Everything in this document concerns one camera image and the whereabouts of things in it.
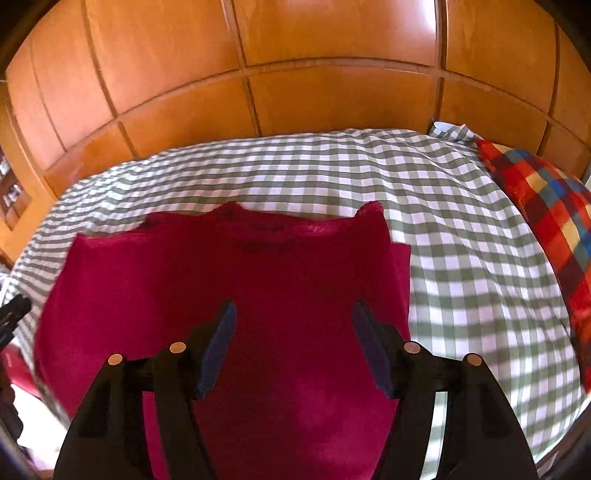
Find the red plaid pillow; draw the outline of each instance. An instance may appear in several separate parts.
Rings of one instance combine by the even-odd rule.
[[[569,311],[581,381],[591,391],[591,193],[543,158],[501,152],[477,140],[493,180],[519,209],[544,249]]]

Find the metal screw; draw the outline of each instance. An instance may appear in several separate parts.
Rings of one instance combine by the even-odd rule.
[[[404,344],[404,349],[408,353],[419,353],[421,351],[421,346],[417,342],[406,342]]]
[[[169,347],[171,353],[183,353],[186,349],[187,345],[185,345],[183,342],[174,342]]]
[[[119,365],[123,361],[123,355],[120,353],[113,353],[107,360],[109,365]]]
[[[468,355],[467,360],[470,365],[474,365],[475,367],[479,367],[482,365],[482,357],[475,353],[471,353],[470,355]]]

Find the mattress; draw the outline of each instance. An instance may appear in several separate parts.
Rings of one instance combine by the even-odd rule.
[[[34,367],[40,313],[78,232],[125,231],[150,212],[199,214],[228,200],[312,218],[352,216],[378,200],[392,240],[412,248],[413,339],[435,355],[480,353],[539,460],[586,399],[556,278],[519,211],[480,165],[474,137],[449,126],[430,135],[348,129],[213,142],[82,180],[52,208],[3,287],[4,302],[18,292],[33,301],[16,332],[25,360]],[[437,395],[422,478],[437,470],[445,401]]]

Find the pillow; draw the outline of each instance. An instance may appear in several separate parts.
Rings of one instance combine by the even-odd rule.
[[[591,391],[591,193],[543,158],[476,140],[493,180],[516,205],[544,249],[569,311],[581,381]]]

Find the red fabric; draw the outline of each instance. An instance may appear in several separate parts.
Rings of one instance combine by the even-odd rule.
[[[25,361],[22,359],[21,351],[16,345],[9,343],[4,347],[4,350],[2,350],[2,362],[11,384],[16,385],[18,388],[34,397],[41,397],[39,390],[37,390],[37,386],[35,385],[35,381],[31,376],[31,372],[27,368]]]
[[[368,479],[395,406],[373,382],[352,309],[367,300],[408,339],[409,261],[377,202],[324,222],[230,203],[79,235],[41,315],[37,371],[72,415],[110,354],[155,355],[232,299],[235,335],[216,388],[195,406],[218,477]],[[163,478],[150,399],[145,408]]]

